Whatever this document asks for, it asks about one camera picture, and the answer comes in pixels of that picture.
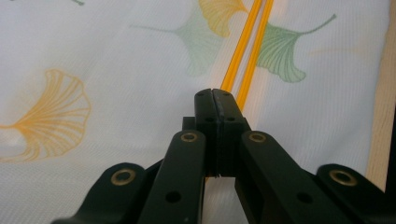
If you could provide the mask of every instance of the patterned cloth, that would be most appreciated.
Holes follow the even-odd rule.
[[[0,223],[70,217],[106,168],[160,160],[193,95],[219,88],[252,4],[2,1]],[[312,173],[334,162],[364,174],[388,23],[389,1],[276,0],[252,129]],[[247,223],[233,179],[206,185],[204,223]]]

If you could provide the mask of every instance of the ginkgo leaf print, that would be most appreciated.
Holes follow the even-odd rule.
[[[0,161],[33,161],[63,155],[82,140],[91,105],[82,82],[62,71],[46,73],[47,85],[36,104],[15,124],[0,126],[16,129],[26,148]]]
[[[215,35],[207,26],[199,8],[196,8],[188,21],[175,30],[189,50],[189,74],[199,76],[204,74],[214,63],[219,53],[223,39]]]
[[[290,31],[268,23],[257,65],[279,75],[286,82],[303,80],[306,76],[305,72],[298,69],[294,64],[294,46],[300,36],[315,32],[333,19],[335,19],[335,15],[332,15],[319,27],[307,32]]]
[[[199,0],[199,5],[209,28],[222,37],[230,35],[228,22],[235,12],[248,13],[241,0]]]

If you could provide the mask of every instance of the mounting hole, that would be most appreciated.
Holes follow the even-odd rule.
[[[302,203],[312,203],[314,200],[312,199],[311,195],[300,192],[297,194],[297,199]]]
[[[124,168],[118,170],[111,176],[111,183],[115,186],[124,186],[134,181],[135,177],[136,172],[134,170]]]
[[[169,203],[178,203],[181,200],[181,195],[178,191],[170,191],[166,194],[165,200]]]
[[[183,133],[181,135],[181,140],[183,142],[194,142],[197,140],[198,136],[195,133]]]
[[[265,142],[265,135],[262,133],[251,133],[248,136],[248,139],[250,139],[253,142],[257,142],[257,143],[263,143]]]
[[[329,172],[333,181],[348,187],[353,187],[358,184],[358,180],[348,172],[342,170],[331,170]]]

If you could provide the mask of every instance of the yellow ginkgo leaf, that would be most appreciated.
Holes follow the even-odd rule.
[[[82,140],[91,105],[82,82],[62,71],[46,73],[47,86],[37,103],[15,124],[26,142],[19,155],[0,161],[33,161],[63,155]]]
[[[230,35],[228,21],[235,12],[245,11],[248,13],[241,0],[199,0],[199,5],[207,19],[209,28],[216,35],[222,37]]]

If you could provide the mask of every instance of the black mechanical part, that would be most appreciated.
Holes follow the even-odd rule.
[[[318,169],[317,180],[355,223],[396,223],[396,203],[358,172],[329,164]]]
[[[175,134],[137,223],[201,223],[205,136]]]
[[[195,120],[183,119],[183,130],[206,136],[206,176],[235,176],[240,135],[249,131],[233,96],[222,90],[203,90],[194,96]]]
[[[121,163],[110,167],[90,189],[74,216],[55,220],[52,224],[135,223],[149,192],[150,185],[145,184],[147,175],[136,164]]]
[[[272,136],[252,132],[231,94],[220,90],[195,95],[195,117],[183,118],[163,161],[147,170],[109,168],[73,217],[53,223],[201,223],[205,176],[236,177],[249,223],[396,223],[394,176],[383,193],[344,166],[312,175]]]
[[[237,188],[250,223],[352,223],[269,134],[242,134],[239,152],[251,175],[243,177],[244,171],[237,177],[242,186],[250,186],[240,188],[239,183]],[[251,186],[256,186],[254,191],[249,190]],[[253,211],[256,205],[262,210]]]

